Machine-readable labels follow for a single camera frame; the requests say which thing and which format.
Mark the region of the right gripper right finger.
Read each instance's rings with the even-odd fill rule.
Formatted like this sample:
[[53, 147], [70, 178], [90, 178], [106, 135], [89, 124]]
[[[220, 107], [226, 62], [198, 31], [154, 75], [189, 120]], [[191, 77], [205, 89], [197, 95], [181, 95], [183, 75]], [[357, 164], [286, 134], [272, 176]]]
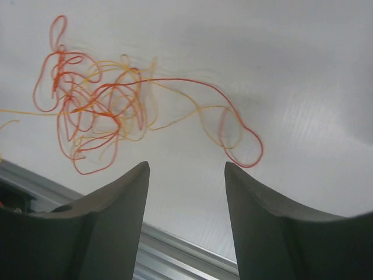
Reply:
[[224, 178], [241, 279], [372, 278], [372, 213], [310, 208], [230, 162]]

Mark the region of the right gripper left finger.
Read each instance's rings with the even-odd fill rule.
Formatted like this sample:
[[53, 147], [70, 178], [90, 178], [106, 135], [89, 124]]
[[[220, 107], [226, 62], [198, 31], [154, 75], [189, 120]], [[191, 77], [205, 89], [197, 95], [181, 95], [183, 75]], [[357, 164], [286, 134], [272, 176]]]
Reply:
[[51, 212], [1, 206], [2, 279], [132, 279], [148, 162]]

